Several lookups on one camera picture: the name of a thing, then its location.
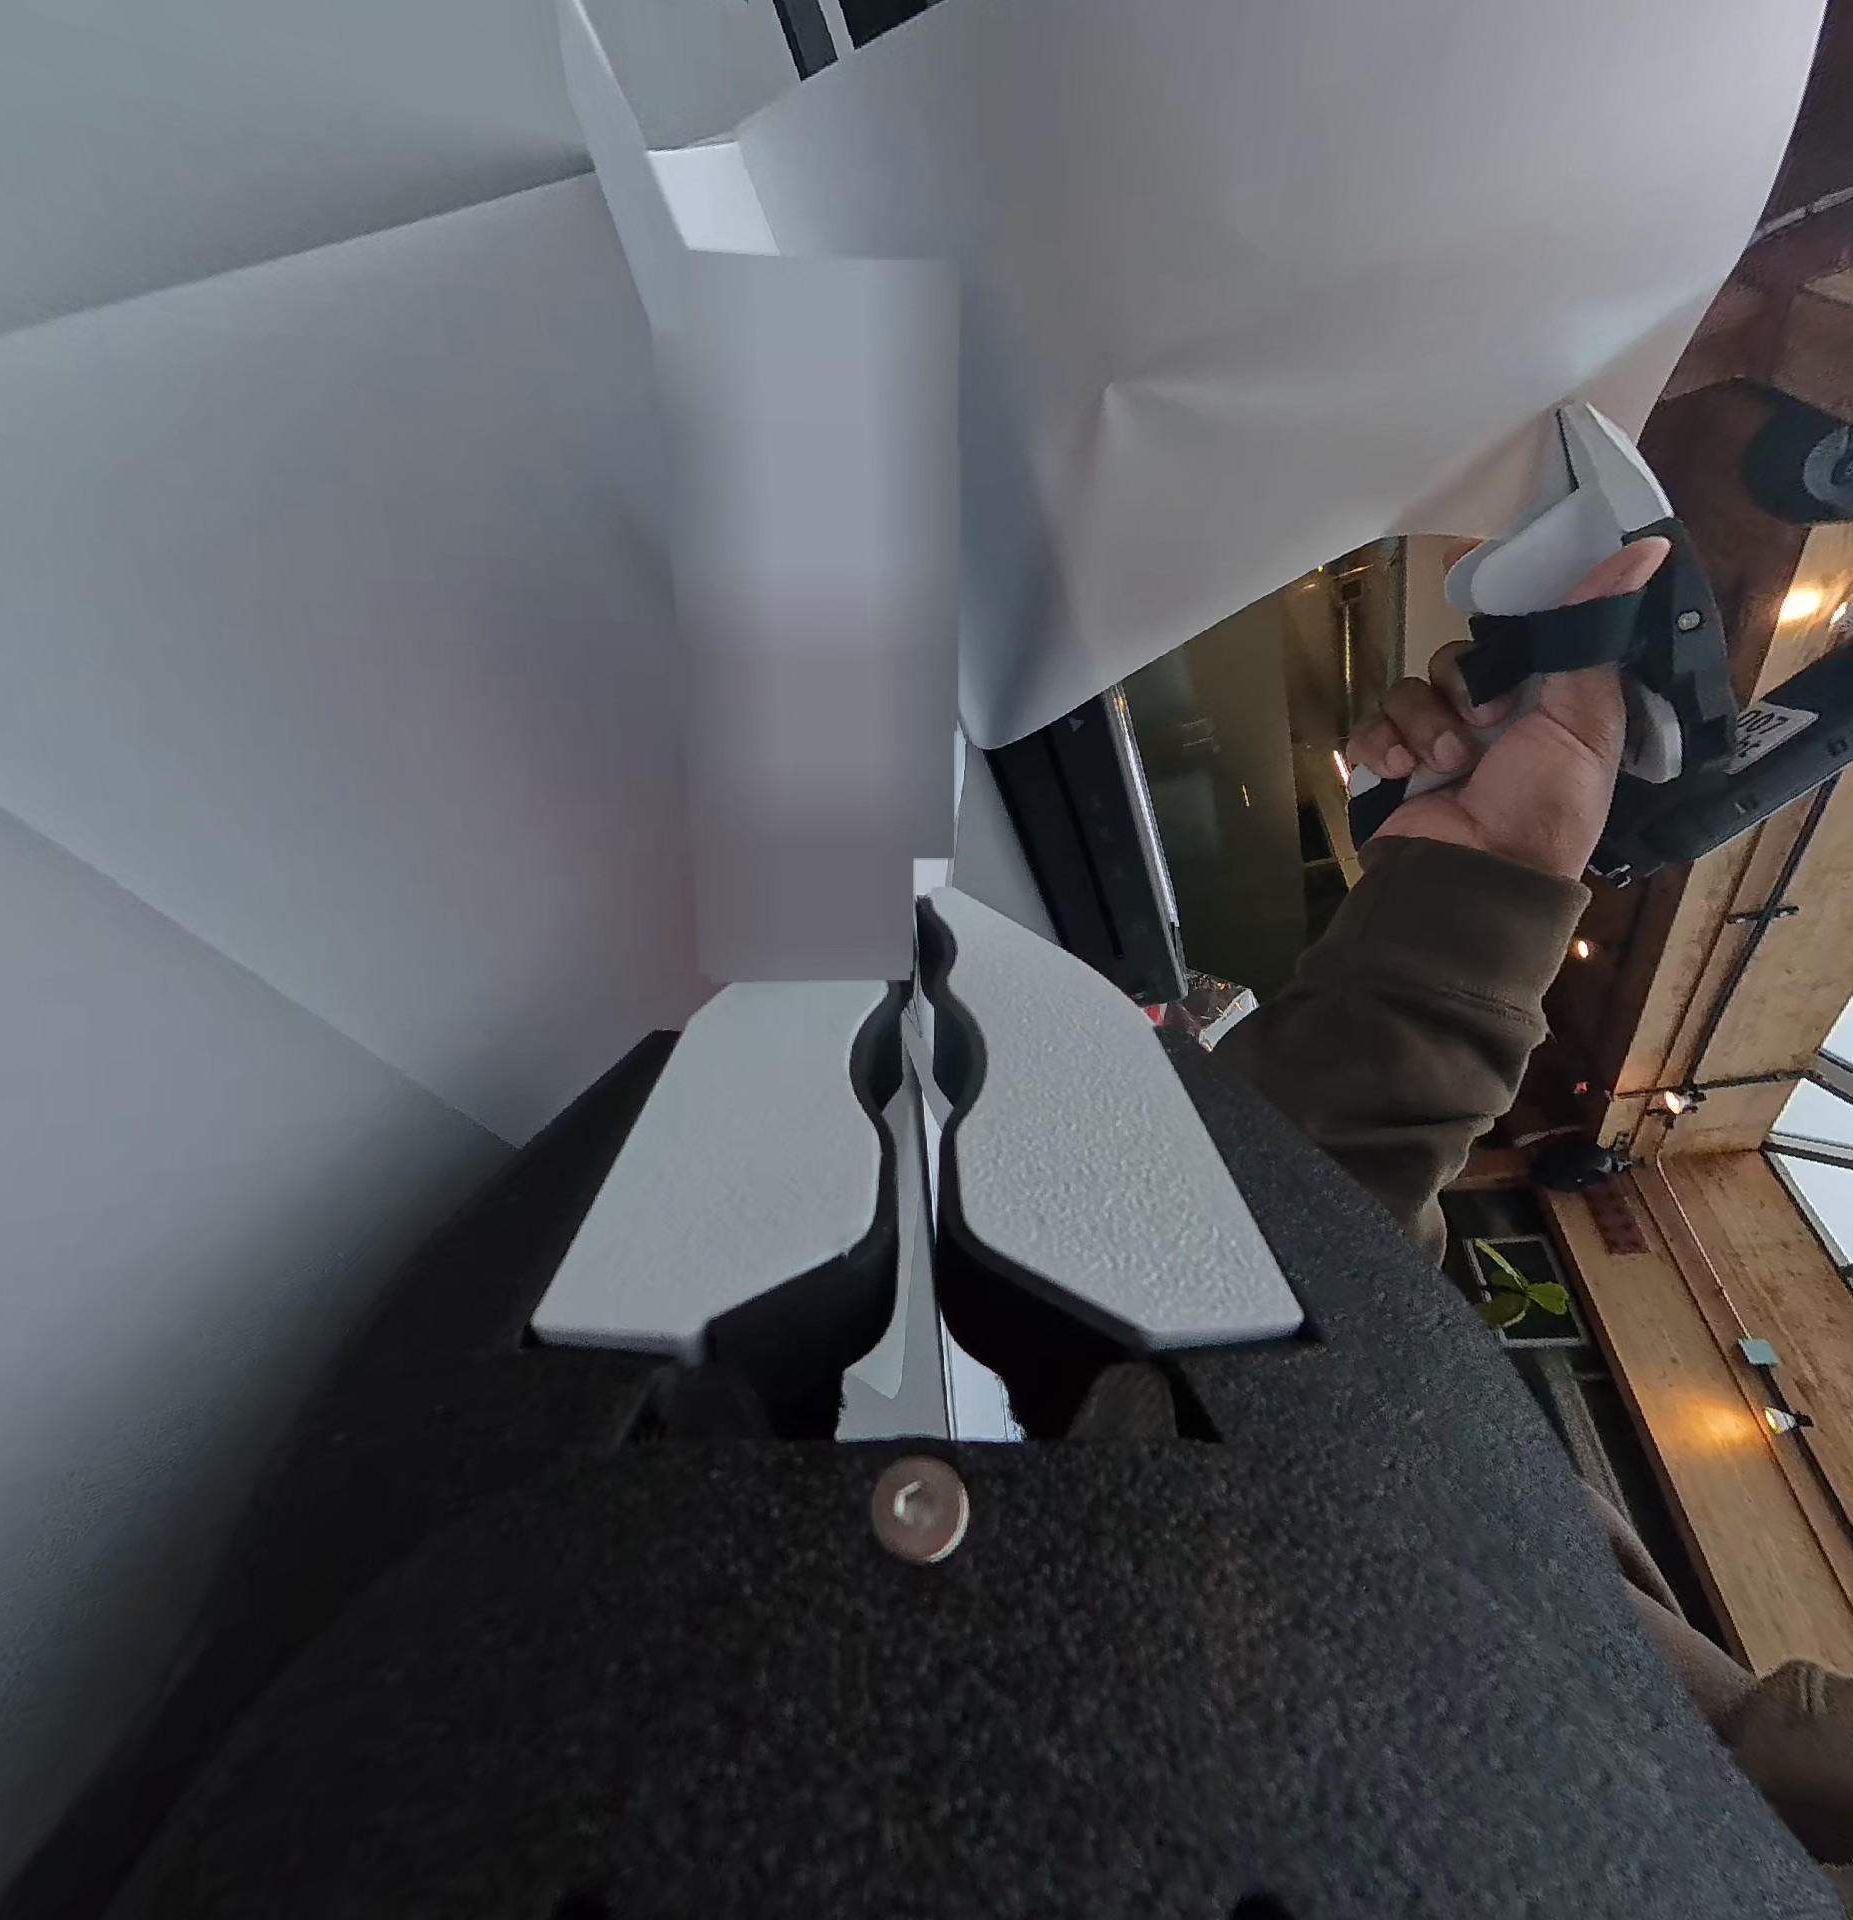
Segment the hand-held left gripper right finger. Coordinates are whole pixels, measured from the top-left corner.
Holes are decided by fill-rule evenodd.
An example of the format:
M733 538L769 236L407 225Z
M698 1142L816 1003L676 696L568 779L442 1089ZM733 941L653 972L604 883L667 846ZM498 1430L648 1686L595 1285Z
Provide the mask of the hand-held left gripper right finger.
M939 1295L988 1368L1292 1341L1304 1312L1149 1019L955 887L920 902Z

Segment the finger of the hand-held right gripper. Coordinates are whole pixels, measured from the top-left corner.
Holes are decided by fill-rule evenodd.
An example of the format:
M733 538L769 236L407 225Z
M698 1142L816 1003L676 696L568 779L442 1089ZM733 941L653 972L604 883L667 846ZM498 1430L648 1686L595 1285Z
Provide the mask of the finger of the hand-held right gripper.
M1630 434L1573 399L1554 413L1555 507L1569 544L1624 544L1671 520L1671 501Z

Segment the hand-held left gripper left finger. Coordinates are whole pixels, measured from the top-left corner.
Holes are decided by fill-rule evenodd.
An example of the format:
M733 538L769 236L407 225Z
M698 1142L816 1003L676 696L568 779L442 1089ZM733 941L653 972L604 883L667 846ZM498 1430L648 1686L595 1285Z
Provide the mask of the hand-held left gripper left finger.
M530 1331L688 1366L853 1366L897 1307L902 986L736 982L680 1032Z

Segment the printed white paper sheet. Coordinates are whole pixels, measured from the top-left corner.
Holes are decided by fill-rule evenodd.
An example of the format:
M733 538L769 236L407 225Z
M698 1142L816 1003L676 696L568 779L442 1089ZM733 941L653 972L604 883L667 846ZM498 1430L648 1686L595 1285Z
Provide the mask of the printed white paper sheet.
M674 440L674 594L710 979L900 982L897 1307L853 1366L727 1366L796 1432L945 1432L916 866L955 844L959 293L920 259L785 255L733 146L634 149Z

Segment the person's right forearm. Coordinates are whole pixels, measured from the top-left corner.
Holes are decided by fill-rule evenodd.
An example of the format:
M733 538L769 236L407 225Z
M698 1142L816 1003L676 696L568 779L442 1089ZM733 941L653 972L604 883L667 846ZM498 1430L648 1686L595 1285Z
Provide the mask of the person's right forearm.
M1432 839L1374 839L1342 913L1219 1043L1219 1067L1442 1267L1442 1196L1513 1110L1584 906L1583 879Z

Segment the person's right hand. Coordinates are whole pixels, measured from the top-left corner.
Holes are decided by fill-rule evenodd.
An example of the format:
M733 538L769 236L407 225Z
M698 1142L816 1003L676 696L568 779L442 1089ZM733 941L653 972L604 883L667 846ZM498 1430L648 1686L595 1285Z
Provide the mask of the person's right hand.
M1426 841L1583 879L1629 739L1618 668L1545 676L1532 706L1476 706L1462 658L1462 640L1444 645L1428 674L1393 682L1348 742L1350 766L1377 779L1448 777L1371 833L1364 875L1377 875L1383 849Z

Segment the red white wrapper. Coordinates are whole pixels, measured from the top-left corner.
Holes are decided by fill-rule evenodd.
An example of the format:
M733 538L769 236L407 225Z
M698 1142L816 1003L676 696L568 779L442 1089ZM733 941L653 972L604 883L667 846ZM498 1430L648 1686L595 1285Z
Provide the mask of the red white wrapper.
M1254 1010L1256 995L1247 986L1211 972L1187 972L1184 995L1144 1004L1154 1028L1184 1033L1209 1052Z

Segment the black flat device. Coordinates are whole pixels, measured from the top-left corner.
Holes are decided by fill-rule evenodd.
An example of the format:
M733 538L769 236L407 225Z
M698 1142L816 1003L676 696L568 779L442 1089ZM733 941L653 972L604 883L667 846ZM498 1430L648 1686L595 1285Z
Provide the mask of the black flat device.
M1053 938L1137 1004L1188 988L1181 902L1123 686L982 749Z

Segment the green potted plant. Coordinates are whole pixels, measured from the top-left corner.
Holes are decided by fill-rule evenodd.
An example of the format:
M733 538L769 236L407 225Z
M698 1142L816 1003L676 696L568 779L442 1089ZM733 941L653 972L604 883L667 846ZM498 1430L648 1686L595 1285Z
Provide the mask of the green potted plant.
M1545 1240L1468 1237L1465 1259L1480 1282L1476 1312L1502 1337L1573 1341L1578 1337L1569 1288Z

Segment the person's olive jacket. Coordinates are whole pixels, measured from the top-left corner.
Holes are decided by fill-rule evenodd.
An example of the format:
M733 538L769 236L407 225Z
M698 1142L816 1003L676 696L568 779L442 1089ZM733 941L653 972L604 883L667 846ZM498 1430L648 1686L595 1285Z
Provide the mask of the person's olive jacket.
M1819 1663L1742 1670L1683 1616L1621 1506L1593 1484L1583 1495L1647 1640L1853 1916L1853 1675Z

